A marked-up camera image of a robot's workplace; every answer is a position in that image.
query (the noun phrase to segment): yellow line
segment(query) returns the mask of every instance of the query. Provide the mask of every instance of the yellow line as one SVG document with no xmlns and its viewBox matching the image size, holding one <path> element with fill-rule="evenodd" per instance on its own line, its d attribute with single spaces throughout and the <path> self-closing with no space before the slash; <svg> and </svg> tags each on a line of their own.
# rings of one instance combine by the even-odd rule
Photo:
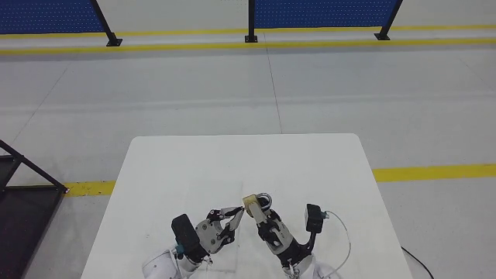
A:
<svg viewBox="0 0 496 279">
<path fill-rule="evenodd" d="M 115 53 L 131 51 L 160 50 L 218 50 L 249 48 L 304 48 L 304 47 L 398 47 L 454 44 L 496 44 L 496 38 L 458 38 L 458 39 L 418 39 L 418 40 L 335 40 L 335 41 L 281 41 L 260 43 L 187 43 L 187 44 L 143 44 L 79 47 L 40 47 L 26 49 L 0 49 L 0 55 L 59 54 L 59 53 Z"/>
<path fill-rule="evenodd" d="M 115 181 L 74 182 L 65 186 L 70 189 L 66 197 L 111 195 Z"/>
<path fill-rule="evenodd" d="M 377 182 L 496 177 L 496 164 L 374 169 Z M 111 195 L 115 181 L 66 183 L 66 197 Z"/>
<path fill-rule="evenodd" d="M 391 30 L 472 30 L 496 29 L 496 25 L 438 25 L 438 26 L 392 26 Z M 269 28 L 256 29 L 256 33 L 319 33 L 319 32 L 373 32 L 380 27 L 312 27 L 312 28 Z M 149 32 L 117 32 L 117 36 L 176 36 L 176 35 L 212 35 L 246 33 L 246 28 L 233 29 L 197 29 L 169 30 Z M 44 34 L 15 34 L 0 35 L 0 39 L 46 39 L 46 38 L 88 38 L 105 37 L 104 33 L 44 33 Z"/>
<path fill-rule="evenodd" d="M 496 164 L 374 169 L 377 182 L 495 177 Z"/>
</svg>

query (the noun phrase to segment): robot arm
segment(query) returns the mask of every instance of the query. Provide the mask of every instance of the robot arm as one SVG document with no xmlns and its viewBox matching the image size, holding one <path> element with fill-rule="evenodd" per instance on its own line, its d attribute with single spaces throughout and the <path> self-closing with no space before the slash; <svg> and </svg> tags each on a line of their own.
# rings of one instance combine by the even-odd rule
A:
<svg viewBox="0 0 496 279">
<path fill-rule="evenodd" d="M 243 213 L 243 207 L 214 209 L 195 228 L 185 214 L 173 219 L 177 245 L 146 260 L 143 275 L 146 279 L 183 279 L 189 278 L 203 261 L 212 264 L 210 254 L 218 253 L 234 241 Z M 222 228 L 221 221 L 230 217 L 233 219 Z"/>
<path fill-rule="evenodd" d="M 276 255 L 283 272 L 290 279 L 320 279 L 328 268 L 317 263 L 312 254 L 315 238 L 322 231 L 324 219 L 328 216 L 317 205 L 307 204 L 305 213 L 306 230 L 310 240 L 301 245 L 289 232 L 281 217 L 270 208 L 272 198 L 265 193 L 250 195 L 243 199 L 246 213 L 255 219 L 258 235 L 265 241 L 269 250 Z"/>
</svg>

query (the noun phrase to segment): white floor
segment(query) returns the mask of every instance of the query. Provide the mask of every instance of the white floor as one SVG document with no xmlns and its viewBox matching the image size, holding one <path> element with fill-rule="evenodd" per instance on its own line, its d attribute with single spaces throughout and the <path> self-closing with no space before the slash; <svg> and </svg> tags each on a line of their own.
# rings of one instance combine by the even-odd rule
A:
<svg viewBox="0 0 496 279">
<path fill-rule="evenodd" d="M 63 182 L 115 180 L 129 142 L 145 135 L 356 133 L 373 168 L 494 163 L 495 54 L 445 46 L 0 57 L 0 138 Z M 12 184 L 39 183 L 20 176 Z M 436 278 L 496 277 L 495 179 L 380 187 L 401 242 Z M 107 201 L 64 200 L 27 278 L 79 278 Z M 412 272 L 426 277 L 414 263 Z"/>
</svg>

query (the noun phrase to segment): metal bracket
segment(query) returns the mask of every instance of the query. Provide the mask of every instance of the metal bracket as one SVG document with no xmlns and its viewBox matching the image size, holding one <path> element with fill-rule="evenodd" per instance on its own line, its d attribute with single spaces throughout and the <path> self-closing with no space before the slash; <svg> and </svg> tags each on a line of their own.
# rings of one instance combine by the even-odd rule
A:
<svg viewBox="0 0 496 279">
<path fill-rule="evenodd" d="M 391 40 L 389 39 L 388 35 L 381 36 L 381 33 L 375 33 L 374 36 L 377 38 L 377 40 L 383 40 L 383 41 Z"/>
<path fill-rule="evenodd" d="M 258 42 L 257 36 L 245 36 L 245 43 L 257 43 L 257 42 Z"/>
</svg>

